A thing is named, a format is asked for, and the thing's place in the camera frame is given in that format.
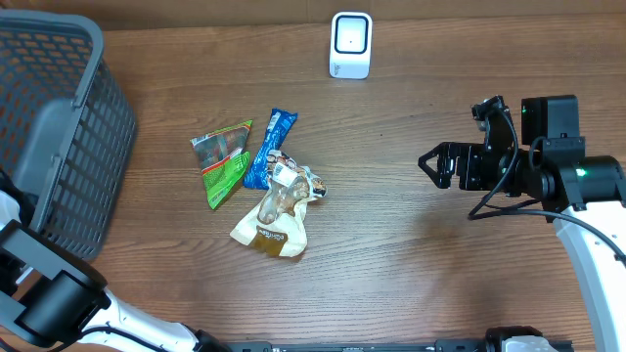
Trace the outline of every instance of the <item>table surface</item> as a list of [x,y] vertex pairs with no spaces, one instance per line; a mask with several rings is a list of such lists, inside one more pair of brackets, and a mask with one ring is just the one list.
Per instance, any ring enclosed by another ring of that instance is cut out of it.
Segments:
[[[329,33],[302,24],[106,34],[139,125],[94,262],[113,292],[227,341],[424,342],[529,325],[594,350],[553,227],[469,222],[482,193],[436,189],[417,158],[443,141],[480,143],[470,106],[484,98],[503,95],[519,131],[522,98],[575,94],[588,154],[626,162],[626,16],[375,22],[362,81],[329,78]],[[282,149],[329,187],[309,205],[298,260],[229,237],[264,192],[241,187],[210,210],[189,143],[253,119],[255,155],[272,107],[299,112]]]

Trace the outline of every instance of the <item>white device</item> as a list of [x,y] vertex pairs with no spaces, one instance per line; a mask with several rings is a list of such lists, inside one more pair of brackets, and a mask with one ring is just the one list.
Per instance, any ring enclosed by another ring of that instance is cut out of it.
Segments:
[[366,13],[340,12],[333,17],[332,77],[363,79],[370,74],[372,29],[372,18]]

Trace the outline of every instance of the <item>basket handle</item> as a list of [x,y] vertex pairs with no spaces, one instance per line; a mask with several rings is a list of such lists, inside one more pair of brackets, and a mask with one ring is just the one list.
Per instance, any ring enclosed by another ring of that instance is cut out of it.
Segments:
[[37,202],[37,207],[35,208],[35,213],[32,216],[32,221],[30,222],[30,230],[35,231],[36,233],[40,233],[43,229],[43,226],[46,222],[46,217],[48,214],[48,209],[50,208],[50,203],[52,202],[52,196],[55,192],[56,185],[59,182],[59,177],[61,176],[61,169],[64,165],[64,160],[58,154],[52,156],[52,167],[48,169],[48,174],[46,175],[46,181],[43,186],[43,193],[39,196],[39,201]]
[[96,77],[96,72],[105,51],[105,36],[98,25],[79,15],[57,15],[42,11],[32,10],[2,10],[0,11],[0,26],[2,22],[22,22],[38,24],[54,28],[55,26],[64,26],[67,28],[81,28],[91,37],[92,51],[89,57],[89,63],[85,67],[85,71],[80,78],[80,83],[74,92],[74,98],[71,105],[74,108],[82,108],[87,101],[91,83]]

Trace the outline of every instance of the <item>gray basket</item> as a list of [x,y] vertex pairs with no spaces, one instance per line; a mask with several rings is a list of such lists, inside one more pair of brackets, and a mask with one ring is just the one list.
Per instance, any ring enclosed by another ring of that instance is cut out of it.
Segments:
[[84,259],[106,239],[136,135],[80,16],[0,11],[0,167],[38,196],[30,228]]

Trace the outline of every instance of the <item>plastic packaging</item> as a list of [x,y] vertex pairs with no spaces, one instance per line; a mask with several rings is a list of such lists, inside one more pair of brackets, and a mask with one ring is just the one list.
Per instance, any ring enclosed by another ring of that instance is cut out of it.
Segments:
[[297,112],[291,113],[276,108],[272,109],[272,118],[270,118],[270,123],[265,130],[265,139],[244,178],[244,187],[256,190],[269,189],[267,155],[270,151],[281,147],[296,120]]
[[190,140],[202,170],[206,200],[211,209],[230,193],[246,172],[250,160],[243,153],[252,120]]
[[304,231],[306,204],[326,195],[326,185],[308,167],[299,167],[288,155],[267,155],[270,189],[237,224],[231,237],[271,256],[294,257],[307,244]]

